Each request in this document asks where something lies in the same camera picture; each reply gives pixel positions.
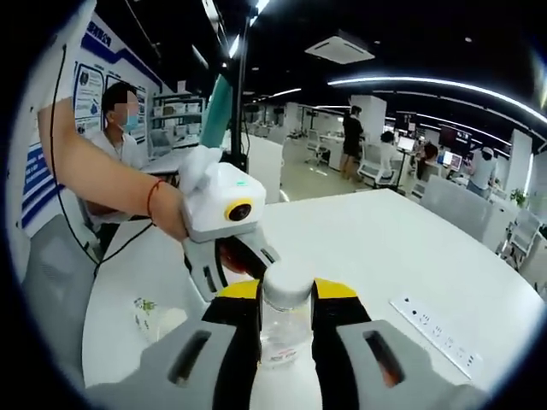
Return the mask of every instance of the black ceiling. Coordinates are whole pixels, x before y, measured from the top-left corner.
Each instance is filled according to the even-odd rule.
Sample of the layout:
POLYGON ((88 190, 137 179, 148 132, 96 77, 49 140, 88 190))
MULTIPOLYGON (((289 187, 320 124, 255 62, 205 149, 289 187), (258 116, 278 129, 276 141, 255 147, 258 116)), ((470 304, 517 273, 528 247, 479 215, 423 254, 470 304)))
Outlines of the black ceiling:
MULTIPOLYGON (((230 40, 241 33, 245 17, 256 2, 215 0, 230 40)), ((97 12, 166 81, 172 84, 203 71, 192 58, 192 44, 209 62, 212 73, 204 78, 212 81, 213 74, 226 60, 227 46, 215 39, 201 0, 129 0, 129 3, 153 42, 160 43, 161 63, 132 20, 125 0, 99 0, 97 12)), ((341 87, 326 84, 332 79, 371 75, 449 79, 498 91, 547 114, 547 107, 541 106, 547 74, 538 70, 544 65, 542 57, 547 56, 543 15, 537 9, 521 9, 500 2, 271 0, 250 29, 244 88, 256 95, 302 88, 301 92, 269 101, 309 105, 347 105, 350 95, 373 91, 441 95, 493 109, 547 138, 545 123, 506 102, 471 91, 416 83, 341 87), (358 37, 375 58, 338 65, 304 53, 337 30, 358 37)), ((482 108, 435 97, 385 93, 377 97, 388 102, 389 114, 397 110, 415 111, 467 124, 506 140, 510 140, 515 127, 520 127, 482 108)), ((475 137, 484 139, 480 134, 475 137)), ((538 149, 544 141, 532 137, 538 149)))

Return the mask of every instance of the socket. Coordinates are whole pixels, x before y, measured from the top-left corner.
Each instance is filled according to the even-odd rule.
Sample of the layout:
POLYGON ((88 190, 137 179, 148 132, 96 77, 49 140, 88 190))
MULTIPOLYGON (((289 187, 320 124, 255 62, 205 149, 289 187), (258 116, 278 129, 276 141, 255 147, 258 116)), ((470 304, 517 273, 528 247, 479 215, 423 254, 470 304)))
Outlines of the socket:
POLYGON ((473 380, 479 374, 483 366, 480 355, 462 343, 431 309, 410 296, 391 299, 390 304, 468 378, 473 380))

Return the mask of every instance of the potted plant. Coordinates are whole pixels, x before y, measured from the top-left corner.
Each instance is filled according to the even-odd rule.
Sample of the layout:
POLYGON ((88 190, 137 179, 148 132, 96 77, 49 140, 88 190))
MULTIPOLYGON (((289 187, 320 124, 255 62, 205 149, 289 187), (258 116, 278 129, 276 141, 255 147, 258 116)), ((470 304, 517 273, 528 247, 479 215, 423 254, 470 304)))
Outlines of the potted plant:
POLYGON ((526 203, 526 195, 524 195, 524 192, 522 190, 513 190, 513 192, 511 192, 510 199, 511 201, 516 202, 519 208, 524 208, 524 204, 526 203))

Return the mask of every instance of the camera lens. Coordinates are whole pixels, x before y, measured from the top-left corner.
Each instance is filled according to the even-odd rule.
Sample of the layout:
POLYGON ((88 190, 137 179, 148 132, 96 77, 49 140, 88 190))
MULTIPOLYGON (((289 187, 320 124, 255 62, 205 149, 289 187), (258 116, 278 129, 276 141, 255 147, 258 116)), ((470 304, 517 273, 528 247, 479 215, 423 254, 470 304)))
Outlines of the camera lens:
POLYGON ((249 216, 250 210, 251 210, 251 205, 249 205, 249 203, 238 205, 236 208, 230 211, 228 218, 230 220, 233 220, 234 222, 239 222, 240 220, 244 220, 245 218, 249 216))

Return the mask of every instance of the red string bracelet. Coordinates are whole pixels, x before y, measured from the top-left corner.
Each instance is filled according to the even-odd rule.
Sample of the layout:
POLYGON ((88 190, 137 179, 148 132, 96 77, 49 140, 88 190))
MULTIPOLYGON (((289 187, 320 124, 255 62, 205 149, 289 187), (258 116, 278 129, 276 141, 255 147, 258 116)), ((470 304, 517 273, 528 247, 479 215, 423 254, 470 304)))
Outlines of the red string bracelet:
POLYGON ((159 188, 159 185, 164 182, 161 179, 158 179, 155 184, 152 185, 152 188, 150 188, 148 192, 148 199, 146 200, 146 212, 148 213, 148 217, 152 220, 152 211, 150 211, 150 199, 152 199, 152 193, 154 190, 157 190, 159 188))

